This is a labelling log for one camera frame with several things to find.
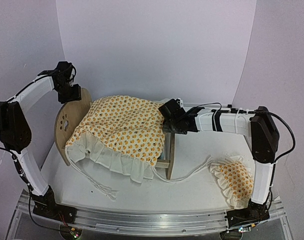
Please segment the wooden pet bed frame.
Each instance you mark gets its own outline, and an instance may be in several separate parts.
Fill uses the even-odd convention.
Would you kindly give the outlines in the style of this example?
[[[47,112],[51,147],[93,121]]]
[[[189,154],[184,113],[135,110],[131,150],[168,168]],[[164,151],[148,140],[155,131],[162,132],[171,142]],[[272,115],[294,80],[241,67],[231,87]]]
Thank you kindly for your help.
[[[65,154],[65,144],[72,136],[75,128],[82,121],[89,111],[92,104],[92,98],[89,91],[85,88],[81,89],[81,100],[67,102],[62,105],[59,110],[54,126],[55,145],[60,153],[64,163],[70,166],[70,162]],[[156,168],[165,169],[166,179],[172,180],[172,171],[175,158],[175,135],[173,133],[166,134],[165,148],[170,150],[169,161],[157,161]]]

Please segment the duck print ruffled cushion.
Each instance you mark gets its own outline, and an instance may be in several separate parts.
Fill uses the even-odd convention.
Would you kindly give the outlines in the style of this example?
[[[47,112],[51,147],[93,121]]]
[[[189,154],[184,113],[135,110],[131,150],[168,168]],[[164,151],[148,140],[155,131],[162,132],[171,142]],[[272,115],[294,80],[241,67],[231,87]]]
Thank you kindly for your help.
[[[136,183],[151,180],[165,144],[161,105],[127,95],[95,100],[66,142],[67,159],[89,159]]]

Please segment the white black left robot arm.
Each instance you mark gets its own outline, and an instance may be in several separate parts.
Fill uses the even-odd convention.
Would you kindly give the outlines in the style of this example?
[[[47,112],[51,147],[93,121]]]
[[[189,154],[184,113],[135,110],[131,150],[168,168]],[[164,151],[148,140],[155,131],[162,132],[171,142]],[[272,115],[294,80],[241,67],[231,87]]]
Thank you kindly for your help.
[[[51,186],[44,180],[32,151],[31,129],[25,114],[44,95],[56,91],[58,101],[65,104],[81,100],[81,88],[74,84],[76,68],[72,63],[60,61],[55,69],[44,70],[32,82],[6,101],[0,101],[0,150],[11,154],[16,171],[27,185],[35,203],[33,212],[49,219],[67,218],[70,221],[76,208],[56,203]]]

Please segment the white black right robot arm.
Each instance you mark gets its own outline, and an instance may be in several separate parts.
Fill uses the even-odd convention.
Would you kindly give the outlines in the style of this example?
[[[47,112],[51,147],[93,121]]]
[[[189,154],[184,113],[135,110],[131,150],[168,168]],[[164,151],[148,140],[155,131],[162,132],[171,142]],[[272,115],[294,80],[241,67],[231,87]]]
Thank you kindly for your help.
[[[289,125],[265,106],[255,110],[240,108],[213,108],[212,104],[201,104],[185,110],[178,99],[171,99],[159,111],[164,118],[166,133],[186,135],[189,132],[220,132],[242,135],[255,161],[253,192],[244,209],[227,211],[229,227],[256,224],[269,219],[272,200],[272,185],[277,161],[291,153],[296,139]],[[289,131],[293,145],[277,155],[280,134],[273,119],[279,120]]]

